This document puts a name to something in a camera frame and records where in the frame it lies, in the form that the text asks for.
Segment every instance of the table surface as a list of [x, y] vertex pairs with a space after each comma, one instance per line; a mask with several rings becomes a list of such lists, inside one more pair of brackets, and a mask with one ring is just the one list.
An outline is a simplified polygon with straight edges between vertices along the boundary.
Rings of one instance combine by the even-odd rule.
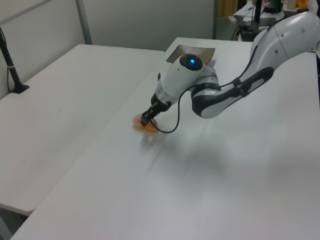
[[0, 101], [0, 208], [29, 215], [162, 51], [78, 45]]
[[[320, 236], [320, 110], [314, 53], [213, 119], [181, 100], [171, 134], [132, 126], [178, 44], [216, 48], [220, 84], [251, 43], [177, 38], [12, 240], [301, 240]], [[177, 106], [156, 117], [170, 130]]]

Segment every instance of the white wall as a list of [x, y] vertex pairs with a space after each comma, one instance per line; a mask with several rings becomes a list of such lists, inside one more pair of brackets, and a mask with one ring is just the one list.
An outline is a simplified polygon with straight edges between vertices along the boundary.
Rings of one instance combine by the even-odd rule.
[[[49, 1], [1, 28], [23, 83], [74, 46], [84, 43], [75, 0]], [[6, 77], [7, 65], [0, 54], [0, 99], [8, 94]]]
[[51, 0], [0, 0], [0, 25], [21, 16]]
[[212, 39], [213, 0], [80, 0], [94, 45], [167, 50], [176, 37]]

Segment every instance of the metal pole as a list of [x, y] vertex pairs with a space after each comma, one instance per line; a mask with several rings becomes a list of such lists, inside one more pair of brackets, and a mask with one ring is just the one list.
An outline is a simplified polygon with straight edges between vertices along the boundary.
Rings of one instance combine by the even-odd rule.
[[76, 9], [78, 11], [80, 25], [83, 33], [83, 38], [85, 44], [92, 45], [92, 39], [89, 31], [89, 24], [87, 20], [87, 15], [85, 11], [85, 5], [83, 0], [75, 0]]
[[213, 0], [213, 33], [212, 39], [217, 38], [218, 0]]
[[257, 0], [255, 4], [254, 21], [260, 23], [260, 12], [261, 12], [262, 0]]

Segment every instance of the robotic arm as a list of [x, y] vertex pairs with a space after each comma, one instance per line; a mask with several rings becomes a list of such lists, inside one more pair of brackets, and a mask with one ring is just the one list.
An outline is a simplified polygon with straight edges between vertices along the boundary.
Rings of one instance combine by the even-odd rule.
[[257, 35], [246, 69], [222, 86], [213, 67], [204, 65], [196, 55], [185, 54], [166, 74], [159, 73], [151, 107], [142, 114], [141, 123], [146, 125], [157, 114], [167, 111], [188, 90], [192, 110], [202, 118], [214, 118], [266, 83], [282, 63], [298, 54], [315, 51], [318, 44], [320, 19], [315, 14], [303, 12], [282, 19]]

